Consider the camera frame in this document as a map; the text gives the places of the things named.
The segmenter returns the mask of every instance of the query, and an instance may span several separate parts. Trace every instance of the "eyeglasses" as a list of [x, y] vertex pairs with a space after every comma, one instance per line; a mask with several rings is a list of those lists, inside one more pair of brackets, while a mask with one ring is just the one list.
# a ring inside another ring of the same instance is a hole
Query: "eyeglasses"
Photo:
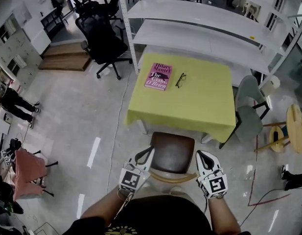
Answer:
[[182, 73], [179, 80], [178, 80], [178, 82], [177, 82], [177, 84], [175, 86], [180, 88], [185, 80], [186, 80], [186, 74]]

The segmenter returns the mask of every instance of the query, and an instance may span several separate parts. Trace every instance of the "gray chair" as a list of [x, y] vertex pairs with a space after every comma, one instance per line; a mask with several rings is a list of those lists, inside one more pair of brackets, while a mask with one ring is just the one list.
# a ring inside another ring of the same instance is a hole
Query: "gray chair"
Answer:
[[[254, 99], [257, 102], [257, 105], [253, 107], [241, 105], [241, 102], [247, 97]], [[249, 141], [255, 138], [263, 129], [262, 119], [269, 111], [269, 106], [258, 89], [255, 77], [250, 75], [242, 79], [234, 99], [234, 106], [237, 123], [227, 141], [234, 133], [237, 135], [240, 142]], [[263, 114], [259, 116], [256, 109], [262, 106], [265, 106], [266, 109]], [[219, 149], [221, 149], [225, 143], [219, 144]]]

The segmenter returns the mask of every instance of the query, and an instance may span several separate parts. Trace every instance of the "white metal shelf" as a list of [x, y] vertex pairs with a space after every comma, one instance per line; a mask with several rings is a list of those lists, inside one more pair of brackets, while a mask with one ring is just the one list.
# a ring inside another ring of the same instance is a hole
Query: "white metal shelf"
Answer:
[[271, 13], [275, 14], [277, 17], [282, 19], [287, 26], [292, 27], [296, 30], [299, 29], [296, 25], [294, 25], [294, 20], [289, 19], [287, 17], [287, 15], [284, 15], [284, 14], [280, 13], [279, 11], [277, 11], [269, 2], [267, 2], [265, 0], [247, 0], [247, 1], [251, 1], [255, 4], [269, 10]]
[[[144, 49], [143, 54], [142, 54], [142, 56], [139, 60], [139, 63], [138, 63], [138, 69], [139, 70], [141, 69], [142, 62], [143, 62], [143, 55], [145, 53], [156, 53], [156, 54], [161, 54], [161, 55], [182, 56], [182, 57], [195, 58], [195, 59], [199, 59], [199, 60], [203, 60], [203, 61], [215, 62], [215, 60], [209, 59], [209, 57], [206, 57], [204, 55], [197, 54], [197, 53], [194, 53], [194, 52], [189, 52], [189, 51], [186, 51], [186, 50], [180, 50], [180, 49], [174, 49], [174, 48], [158, 47], [158, 46], [148, 45]], [[239, 86], [241, 80], [245, 76], [252, 75], [250, 69], [245, 69], [245, 68], [242, 68], [241, 66], [233, 65], [233, 64], [230, 64], [230, 63], [226, 63], [226, 62], [221, 62], [219, 60], [217, 60], [217, 63], [221, 63], [221, 64], [227, 65], [229, 67], [230, 72], [231, 72], [231, 77], [232, 77], [232, 85], [235, 86], [235, 87]]]
[[182, 0], [141, 0], [129, 10], [128, 18], [174, 20], [206, 25], [252, 39], [284, 55], [284, 50], [276, 43], [277, 39], [274, 39], [265, 26], [206, 4]]
[[185, 23], [145, 20], [134, 44], [162, 46], [205, 54], [269, 74], [268, 64], [257, 46], [241, 39]]

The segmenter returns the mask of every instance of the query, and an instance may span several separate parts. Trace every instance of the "white floor marking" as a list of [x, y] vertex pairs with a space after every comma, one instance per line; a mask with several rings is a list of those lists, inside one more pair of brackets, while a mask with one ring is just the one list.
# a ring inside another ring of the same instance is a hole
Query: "white floor marking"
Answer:
[[84, 200], [84, 194], [80, 194], [79, 199], [78, 199], [78, 210], [77, 210], [77, 218], [78, 219], [81, 217], [83, 200]]
[[88, 160], [88, 164], [87, 164], [87, 167], [89, 167], [90, 169], [92, 167], [93, 160], [94, 160], [96, 151], [98, 149], [98, 145], [100, 144], [100, 141], [101, 141], [101, 139], [98, 138], [98, 137], [96, 137], [95, 140], [94, 140], [94, 143], [93, 143], [93, 146], [92, 146], [92, 151], [91, 151], [91, 154], [89, 156], [89, 160]]

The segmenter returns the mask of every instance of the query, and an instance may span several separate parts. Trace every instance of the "black t-shirt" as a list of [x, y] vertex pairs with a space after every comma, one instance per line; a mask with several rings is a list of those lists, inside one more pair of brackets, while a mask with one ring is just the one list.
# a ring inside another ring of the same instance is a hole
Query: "black t-shirt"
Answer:
[[130, 201], [108, 228], [99, 217], [74, 221], [63, 235], [215, 235], [201, 210], [190, 201], [169, 195]]

